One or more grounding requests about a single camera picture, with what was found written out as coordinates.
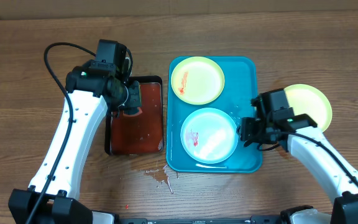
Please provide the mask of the green and orange sponge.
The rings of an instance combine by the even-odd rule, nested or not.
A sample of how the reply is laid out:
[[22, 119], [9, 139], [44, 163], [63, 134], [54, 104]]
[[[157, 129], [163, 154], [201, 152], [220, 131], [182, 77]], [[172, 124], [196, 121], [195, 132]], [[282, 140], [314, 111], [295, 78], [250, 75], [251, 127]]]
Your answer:
[[142, 114], [142, 109], [141, 107], [136, 107], [136, 108], [130, 108], [128, 110], [124, 110], [122, 112], [123, 116], [127, 116], [127, 117], [135, 117]]

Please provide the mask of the light blue plate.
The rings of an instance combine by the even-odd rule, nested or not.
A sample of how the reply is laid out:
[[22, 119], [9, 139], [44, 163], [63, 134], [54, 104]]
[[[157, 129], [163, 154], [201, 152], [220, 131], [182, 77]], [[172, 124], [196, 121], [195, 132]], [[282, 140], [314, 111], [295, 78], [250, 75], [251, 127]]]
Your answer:
[[182, 146], [194, 160], [217, 164], [235, 151], [239, 136], [234, 120], [216, 108], [201, 108], [183, 122], [180, 132]]

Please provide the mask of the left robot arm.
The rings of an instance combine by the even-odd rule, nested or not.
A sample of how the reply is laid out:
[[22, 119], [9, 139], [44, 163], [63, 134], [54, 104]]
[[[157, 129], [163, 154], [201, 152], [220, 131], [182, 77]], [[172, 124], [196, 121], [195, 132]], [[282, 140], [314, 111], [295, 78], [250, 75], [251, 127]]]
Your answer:
[[118, 216], [87, 208], [78, 199], [94, 135], [103, 119], [137, 113], [140, 84], [129, 79], [131, 51], [99, 40], [93, 58], [75, 67], [63, 85], [62, 116], [47, 155], [27, 189], [14, 189], [8, 207], [16, 223], [117, 223]]

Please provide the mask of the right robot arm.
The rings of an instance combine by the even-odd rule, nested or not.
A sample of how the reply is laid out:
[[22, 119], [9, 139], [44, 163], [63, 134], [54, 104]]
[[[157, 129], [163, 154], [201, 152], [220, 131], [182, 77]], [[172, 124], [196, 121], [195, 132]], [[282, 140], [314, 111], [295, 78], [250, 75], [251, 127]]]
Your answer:
[[332, 118], [325, 95], [293, 85], [261, 93], [250, 104], [256, 116], [243, 118], [237, 129], [245, 146], [282, 147], [309, 170], [333, 205], [330, 214], [309, 205], [289, 208], [281, 211], [279, 223], [358, 223], [358, 171], [323, 134]]

